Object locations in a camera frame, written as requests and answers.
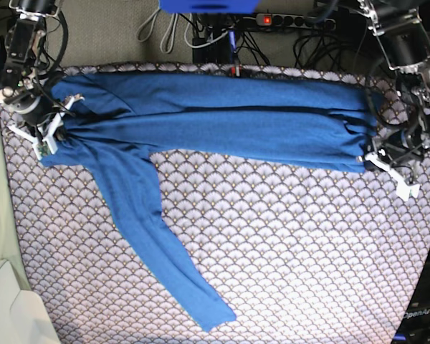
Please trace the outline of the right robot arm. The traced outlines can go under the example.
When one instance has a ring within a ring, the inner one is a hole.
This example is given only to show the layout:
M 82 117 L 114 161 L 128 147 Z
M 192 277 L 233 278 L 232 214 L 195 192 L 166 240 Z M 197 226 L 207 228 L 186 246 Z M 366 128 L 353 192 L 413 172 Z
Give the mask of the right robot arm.
M 59 64 L 68 44 L 68 26 L 61 1 L 10 1 L 17 18 L 4 39 L 6 52 L 0 66 L 0 106 L 20 116 L 19 124 L 8 129 L 29 141 L 35 156 L 42 160 L 58 151 L 63 119 L 72 106 L 83 100 L 81 94 L 63 100 L 52 96 L 52 88 L 62 79 Z M 47 19 L 56 19 L 62 27 L 62 43 L 55 59 L 42 62 L 49 34 Z

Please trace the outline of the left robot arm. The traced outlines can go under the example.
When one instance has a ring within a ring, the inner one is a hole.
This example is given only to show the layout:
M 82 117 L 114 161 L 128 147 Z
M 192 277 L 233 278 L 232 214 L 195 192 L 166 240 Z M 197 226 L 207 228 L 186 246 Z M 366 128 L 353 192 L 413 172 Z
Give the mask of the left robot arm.
M 383 140 L 373 140 L 361 160 L 385 171 L 396 182 L 396 195 L 408 201 L 418 196 L 420 185 L 400 169 L 430 152 L 430 39 L 416 1 L 360 1 L 359 6 L 382 53 L 365 77 L 365 97 L 377 122 L 391 130 Z M 396 76 L 398 97 L 412 108 L 402 123 L 388 122 L 374 104 L 369 84 L 382 63 Z

